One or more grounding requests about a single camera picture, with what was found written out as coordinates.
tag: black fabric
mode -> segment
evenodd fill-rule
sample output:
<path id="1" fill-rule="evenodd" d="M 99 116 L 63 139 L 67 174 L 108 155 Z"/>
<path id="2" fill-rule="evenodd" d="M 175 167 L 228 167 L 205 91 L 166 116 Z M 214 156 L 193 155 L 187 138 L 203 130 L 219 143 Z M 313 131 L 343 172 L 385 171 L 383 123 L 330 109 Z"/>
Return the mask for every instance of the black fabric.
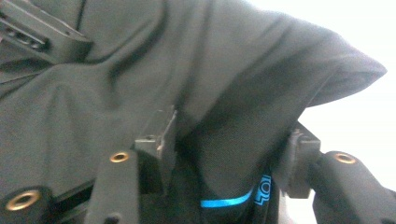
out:
<path id="1" fill-rule="evenodd" d="M 66 22 L 73 28 L 78 28 L 85 0 L 29 0 L 33 5 L 50 15 Z"/>
<path id="2" fill-rule="evenodd" d="M 59 195 L 93 179 L 102 156 L 175 105 L 183 162 L 171 191 L 181 198 L 169 198 L 168 215 L 224 222 L 197 198 L 246 195 L 307 106 L 386 73 L 339 35 L 244 1 L 87 0 L 81 15 L 94 41 L 87 62 L 0 71 L 0 197 L 33 185 Z"/>

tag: white wall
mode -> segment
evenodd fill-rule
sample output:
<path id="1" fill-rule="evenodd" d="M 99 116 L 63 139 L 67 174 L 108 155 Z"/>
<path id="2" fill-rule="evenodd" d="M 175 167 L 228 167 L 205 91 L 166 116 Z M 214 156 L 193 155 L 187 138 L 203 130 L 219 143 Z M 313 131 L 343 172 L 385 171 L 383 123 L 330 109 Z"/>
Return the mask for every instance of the white wall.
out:
<path id="1" fill-rule="evenodd" d="M 388 73 L 356 95 L 306 109 L 300 122 L 322 142 L 322 152 L 356 156 L 379 182 L 396 190 L 396 7 L 390 0 L 248 0 L 327 27 L 380 61 Z M 296 223 L 316 223 L 310 200 L 287 200 Z"/>

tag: metal ring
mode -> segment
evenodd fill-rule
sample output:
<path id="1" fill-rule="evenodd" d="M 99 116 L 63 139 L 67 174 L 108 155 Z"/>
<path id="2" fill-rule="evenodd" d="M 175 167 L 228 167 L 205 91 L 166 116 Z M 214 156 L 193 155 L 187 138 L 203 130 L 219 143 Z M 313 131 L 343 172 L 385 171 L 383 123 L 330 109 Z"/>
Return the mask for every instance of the metal ring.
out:
<path id="1" fill-rule="evenodd" d="M 6 209 L 9 211 L 22 210 L 37 202 L 38 199 L 40 199 L 40 192 L 38 190 L 28 190 L 11 199 L 7 203 Z"/>
<path id="2" fill-rule="evenodd" d="M 334 157 L 336 160 L 346 164 L 353 164 L 356 162 L 355 158 L 344 153 L 337 153 Z"/>
<path id="3" fill-rule="evenodd" d="M 118 152 L 110 157 L 112 162 L 122 162 L 127 161 L 129 159 L 129 155 L 126 152 Z"/>

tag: black plastic bracket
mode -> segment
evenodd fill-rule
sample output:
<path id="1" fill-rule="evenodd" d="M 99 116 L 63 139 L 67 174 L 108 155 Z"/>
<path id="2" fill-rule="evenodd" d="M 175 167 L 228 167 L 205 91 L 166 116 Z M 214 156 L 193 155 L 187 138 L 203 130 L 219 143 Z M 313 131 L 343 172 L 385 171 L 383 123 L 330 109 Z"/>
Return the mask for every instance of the black plastic bracket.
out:
<path id="1" fill-rule="evenodd" d="M 328 152 L 312 164 L 308 177 L 319 224 L 396 223 L 396 199 L 357 158 Z"/>
<path id="2" fill-rule="evenodd" d="M 134 141 L 139 154 L 141 193 L 167 194 L 176 163 L 176 117 L 171 106 L 158 110 Z"/>
<path id="3" fill-rule="evenodd" d="M 50 63 L 81 62 L 92 45 L 63 21 L 22 0 L 0 1 L 0 36 Z"/>
<path id="4" fill-rule="evenodd" d="M 132 150 L 115 152 L 101 162 L 84 223 L 138 223 L 137 164 Z"/>
<path id="5" fill-rule="evenodd" d="M 291 198 L 308 198 L 311 190 L 306 182 L 308 168 L 320 156 L 320 140 L 297 123 L 282 150 L 272 165 L 273 179 Z"/>

